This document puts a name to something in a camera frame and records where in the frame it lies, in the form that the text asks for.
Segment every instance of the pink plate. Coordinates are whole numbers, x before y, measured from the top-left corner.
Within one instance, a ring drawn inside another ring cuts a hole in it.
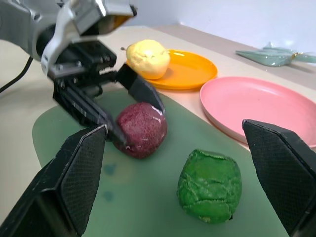
[[[247,143],[241,127],[252,119],[287,128],[316,147],[316,103],[283,86],[259,79],[224,77],[200,91],[204,112],[220,130]]]

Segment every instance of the yellow ball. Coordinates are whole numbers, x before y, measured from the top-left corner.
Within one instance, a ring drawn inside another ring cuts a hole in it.
[[[168,69],[170,55],[157,41],[145,39],[126,50],[127,64],[146,79],[159,79]]]

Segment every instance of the textured gripper pad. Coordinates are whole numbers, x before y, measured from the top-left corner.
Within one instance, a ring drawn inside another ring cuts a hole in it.
[[[315,197],[315,179],[278,134],[251,123],[243,130],[261,186],[291,235]]]
[[[84,139],[61,185],[61,195],[78,234],[86,230],[97,194],[102,167],[105,131]]]

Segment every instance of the blue stain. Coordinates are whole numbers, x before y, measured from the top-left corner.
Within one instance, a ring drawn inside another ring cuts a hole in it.
[[[113,201],[113,193],[110,191],[105,191],[103,194],[106,201]]]
[[[115,169],[117,167],[117,164],[106,164],[104,166],[104,172],[108,175],[114,175]]]

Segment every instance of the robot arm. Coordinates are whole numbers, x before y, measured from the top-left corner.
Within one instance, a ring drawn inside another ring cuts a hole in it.
[[[106,125],[110,140],[126,144],[126,137],[94,97],[101,85],[119,82],[138,102],[165,112],[155,88],[124,64],[112,68],[116,55],[100,41],[136,16],[134,6],[108,0],[0,0],[0,39],[23,48],[41,62],[54,83],[53,98],[82,126]]]
[[[0,0],[0,39],[21,47],[40,61],[40,34],[56,23],[60,6],[54,0]]]

